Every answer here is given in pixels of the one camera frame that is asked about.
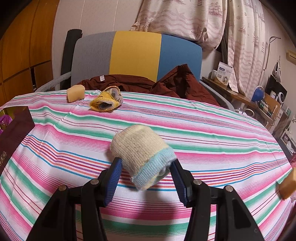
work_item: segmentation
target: purple bag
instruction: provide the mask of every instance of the purple bag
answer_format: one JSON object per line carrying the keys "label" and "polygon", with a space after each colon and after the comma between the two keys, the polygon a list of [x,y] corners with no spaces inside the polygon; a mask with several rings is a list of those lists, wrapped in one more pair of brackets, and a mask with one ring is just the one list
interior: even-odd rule
{"label": "purple bag", "polygon": [[12,118],[9,115],[0,116],[0,135],[11,122]]}

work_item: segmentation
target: dark red cloth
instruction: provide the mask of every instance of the dark red cloth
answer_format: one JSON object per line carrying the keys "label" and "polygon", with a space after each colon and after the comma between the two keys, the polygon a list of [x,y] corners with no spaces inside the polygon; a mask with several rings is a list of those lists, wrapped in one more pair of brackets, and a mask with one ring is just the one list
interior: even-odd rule
{"label": "dark red cloth", "polygon": [[101,81],[97,76],[78,84],[83,85],[86,90],[103,91],[108,86],[115,85],[120,91],[170,96],[220,106],[196,80],[187,64],[175,67],[156,83],[145,77],[123,74],[104,75],[104,78]]}
{"label": "dark red cloth", "polygon": [[9,108],[13,109],[15,118],[0,135],[0,175],[17,147],[35,127],[27,106]]}

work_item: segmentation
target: chair backrest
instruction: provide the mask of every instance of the chair backrest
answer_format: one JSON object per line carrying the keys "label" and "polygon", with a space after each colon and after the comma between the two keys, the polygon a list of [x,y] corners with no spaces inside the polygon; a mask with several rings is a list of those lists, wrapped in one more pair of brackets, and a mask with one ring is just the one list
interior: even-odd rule
{"label": "chair backrest", "polygon": [[76,42],[71,86],[106,74],[136,75],[156,82],[182,64],[188,64],[199,80],[201,47],[185,39],[149,32],[92,34]]}

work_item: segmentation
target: brown jacket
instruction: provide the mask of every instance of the brown jacket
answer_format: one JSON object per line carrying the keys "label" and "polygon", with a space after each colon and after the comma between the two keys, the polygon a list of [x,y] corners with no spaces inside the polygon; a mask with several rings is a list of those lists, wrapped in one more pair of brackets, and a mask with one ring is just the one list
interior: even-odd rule
{"label": "brown jacket", "polygon": [[104,81],[100,81],[100,77],[97,76],[78,84],[83,85],[86,90],[102,91],[108,86],[115,85],[120,91],[170,96],[220,106],[196,80],[187,64],[175,67],[156,83],[145,77],[123,74],[109,74],[104,78]]}

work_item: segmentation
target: chair armrest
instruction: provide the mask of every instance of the chair armrest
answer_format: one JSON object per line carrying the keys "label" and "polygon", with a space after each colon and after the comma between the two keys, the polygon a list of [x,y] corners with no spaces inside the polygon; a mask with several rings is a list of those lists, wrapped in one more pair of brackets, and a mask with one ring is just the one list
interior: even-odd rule
{"label": "chair armrest", "polygon": [[235,112],[235,109],[232,106],[232,104],[228,100],[226,100],[222,95],[220,95],[217,91],[213,90],[206,83],[202,82],[202,80],[200,80],[200,84],[212,94],[212,96],[216,99],[216,101],[219,103],[221,107]]}
{"label": "chair armrest", "polygon": [[55,87],[57,84],[61,83],[63,80],[69,79],[70,77],[71,77],[71,71],[68,72],[68,73],[65,73],[65,74],[61,75],[57,79],[53,79],[53,80],[49,81],[45,85],[42,85],[35,92],[44,92],[44,91],[47,91],[47,90]]}

